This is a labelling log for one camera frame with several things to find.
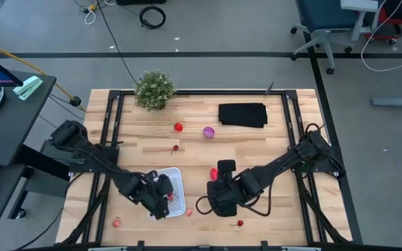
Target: black desk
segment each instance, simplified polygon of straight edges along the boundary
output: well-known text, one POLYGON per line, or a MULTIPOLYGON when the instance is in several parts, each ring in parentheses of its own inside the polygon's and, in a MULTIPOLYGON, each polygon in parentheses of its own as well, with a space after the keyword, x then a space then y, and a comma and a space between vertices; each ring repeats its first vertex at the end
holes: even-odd
MULTIPOLYGON (((22 81, 35 75, 17 71, 12 73, 22 81)), ((56 81, 55 77, 36 76, 43 80, 43 84, 26 101, 20 100, 13 93, 13 88, 4 90, 6 100, 0 107, 0 218, 21 177, 29 178, 32 174, 30 167, 69 180, 67 166, 23 144, 56 81)), ((16 213, 21 207, 27 194, 24 190, 26 184, 10 214, 16 213)))

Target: potted plant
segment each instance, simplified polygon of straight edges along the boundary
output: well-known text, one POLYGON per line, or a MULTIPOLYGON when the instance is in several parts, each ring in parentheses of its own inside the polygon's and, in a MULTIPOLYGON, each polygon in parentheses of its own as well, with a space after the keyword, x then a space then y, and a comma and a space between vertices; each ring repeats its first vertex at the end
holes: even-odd
POLYGON ((136 105, 150 110, 164 109, 165 104, 176 93, 176 85, 161 71, 146 71, 136 84, 136 105))

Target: yellow cable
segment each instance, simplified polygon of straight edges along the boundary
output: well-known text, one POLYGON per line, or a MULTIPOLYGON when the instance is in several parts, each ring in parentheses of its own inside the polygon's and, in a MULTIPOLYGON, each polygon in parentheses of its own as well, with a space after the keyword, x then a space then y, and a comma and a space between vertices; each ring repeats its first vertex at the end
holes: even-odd
MULTIPOLYGON (((42 70, 40 70, 40 68, 34 66, 33 64, 29 63, 28 61, 25 61, 25 60, 23 60, 23 59, 20 59, 19 57, 17 57, 17 56, 15 56, 15 55, 11 54, 10 52, 7 52, 7 51, 5 51, 5 50, 3 50, 3 49, 0 48, 0 53, 6 55, 6 56, 8 56, 8 57, 10 57, 10 58, 12 58, 12 59, 14 59, 14 60, 16 60, 16 61, 19 61, 19 62, 21 62, 21 63, 23 63, 23 64, 25 64, 25 65, 27 65, 27 66, 29 66, 29 67, 31 67, 31 68, 33 68, 34 70, 38 71, 38 72, 41 73, 42 75, 46 75, 46 73, 43 72, 42 70)), ((67 92, 65 89, 63 89, 63 87, 61 87, 61 85, 60 85, 59 83, 55 83, 55 85, 57 86, 57 88, 58 88, 60 91, 62 91, 64 94, 66 94, 70 99, 73 98, 72 95, 69 94, 69 92, 67 92)), ((86 109, 83 108, 81 105, 79 105, 77 108, 80 109, 80 110, 82 110, 83 112, 86 112, 86 109)))

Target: office chair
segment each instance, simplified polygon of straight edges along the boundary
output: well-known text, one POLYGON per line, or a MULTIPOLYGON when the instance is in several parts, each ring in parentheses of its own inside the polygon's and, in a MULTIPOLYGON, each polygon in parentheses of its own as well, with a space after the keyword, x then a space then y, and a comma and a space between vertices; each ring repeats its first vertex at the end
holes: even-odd
POLYGON ((295 61, 297 54, 311 46, 323 46, 327 53, 330 68, 327 74, 334 73, 334 57, 331 43, 346 45, 345 53, 352 51, 353 42, 362 33, 370 33, 378 25, 380 8, 374 0, 296 0, 300 20, 303 25, 294 24, 291 34, 301 30, 311 35, 311 41, 302 45, 291 55, 295 61), (372 15, 372 25, 364 25, 366 13, 372 15), (349 36, 347 40, 338 40, 337 36, 349 36))

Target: black towel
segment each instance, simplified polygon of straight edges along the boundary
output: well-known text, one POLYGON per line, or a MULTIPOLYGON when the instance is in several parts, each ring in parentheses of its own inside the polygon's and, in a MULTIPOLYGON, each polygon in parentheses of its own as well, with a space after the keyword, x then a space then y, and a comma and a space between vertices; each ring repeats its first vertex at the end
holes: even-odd
POLYGON ((263 128, 268 124, 266 106, 262 103, 221 104, 218 119, 225 125, 263 128))

